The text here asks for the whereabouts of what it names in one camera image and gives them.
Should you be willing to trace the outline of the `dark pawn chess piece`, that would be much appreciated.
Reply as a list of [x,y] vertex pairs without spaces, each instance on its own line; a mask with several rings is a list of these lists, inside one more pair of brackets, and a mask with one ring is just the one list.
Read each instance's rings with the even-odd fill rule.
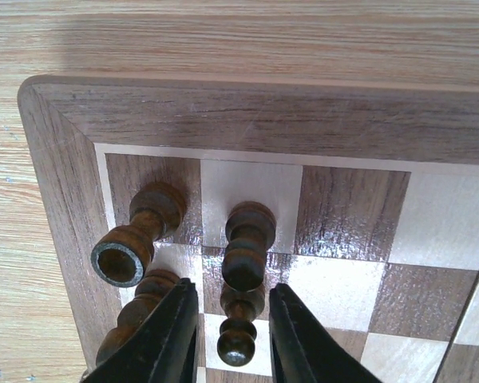
[[234,206],[225,226],[228,245],[221,272],[232,289],[248,292],[263,284],[267,252],[276,237],[276,221],[261,203],[246,201]]

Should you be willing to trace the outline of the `dark knight chess piece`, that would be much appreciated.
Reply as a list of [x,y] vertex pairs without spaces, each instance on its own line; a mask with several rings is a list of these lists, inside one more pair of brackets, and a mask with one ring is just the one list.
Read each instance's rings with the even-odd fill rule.
[[154,269],[147,272],[137,285],[133,300],[119,313],[117,326],[102,341],[97,351],[96,366],[109,359],[136,333],[179,280],[180,277],[169,270]]

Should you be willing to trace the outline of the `dark rook chess piece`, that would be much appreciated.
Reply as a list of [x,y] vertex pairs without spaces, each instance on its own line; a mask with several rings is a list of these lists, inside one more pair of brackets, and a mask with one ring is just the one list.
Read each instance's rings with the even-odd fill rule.
[[172,185],[146,184],[129,204],[129,222],[110,230],[93,247],[94,271],[113,286],[137,285],[153,260],[153,243],[177,231],[186,209],[183,194]]

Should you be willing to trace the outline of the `wooden chess board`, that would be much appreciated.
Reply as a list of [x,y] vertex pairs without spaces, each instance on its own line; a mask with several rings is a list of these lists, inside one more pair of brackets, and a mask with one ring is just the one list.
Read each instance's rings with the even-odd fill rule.
[[85,382],[479,382],[479,91],[36,76]]

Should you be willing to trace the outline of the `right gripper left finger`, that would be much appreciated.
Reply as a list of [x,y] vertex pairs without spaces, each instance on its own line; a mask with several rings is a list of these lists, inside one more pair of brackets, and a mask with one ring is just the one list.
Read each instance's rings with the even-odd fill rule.
[[199,353],[196,285],[182,278],[136,333],[84,382],[196,382]]

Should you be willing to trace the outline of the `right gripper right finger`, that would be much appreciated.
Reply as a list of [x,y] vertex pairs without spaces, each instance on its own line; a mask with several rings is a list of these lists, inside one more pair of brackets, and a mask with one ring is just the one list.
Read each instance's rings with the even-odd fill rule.
[[274,382],[378,382],[325,330],[285,283],[269,294],[271,370]]

